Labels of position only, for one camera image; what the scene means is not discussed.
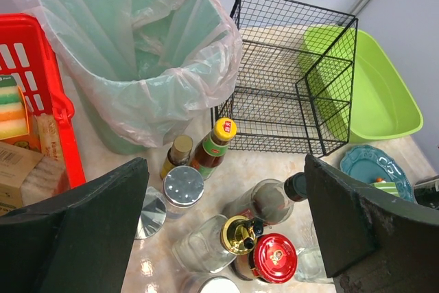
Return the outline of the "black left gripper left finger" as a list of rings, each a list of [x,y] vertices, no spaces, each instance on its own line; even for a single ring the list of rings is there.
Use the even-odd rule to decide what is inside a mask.
[[[120,292],[148,179],[138,157],[1,216],[1,291]]]

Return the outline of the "black cap clear bottle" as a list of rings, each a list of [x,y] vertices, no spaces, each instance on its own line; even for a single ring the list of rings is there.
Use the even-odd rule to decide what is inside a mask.
[[[292,214],[294,205],[307,199],[307,183],[304,172],[290,176],[284,182],[265,179],[240,197],[227,203],[222,214],[228,218],[242,215],[259,218],[265,226],[280,224]]]

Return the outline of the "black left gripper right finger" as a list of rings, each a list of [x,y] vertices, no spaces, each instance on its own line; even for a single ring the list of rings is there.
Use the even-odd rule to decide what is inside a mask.
[[[308,154],[305,177],[324,268],[337,292],[437,292],[438,211]]]

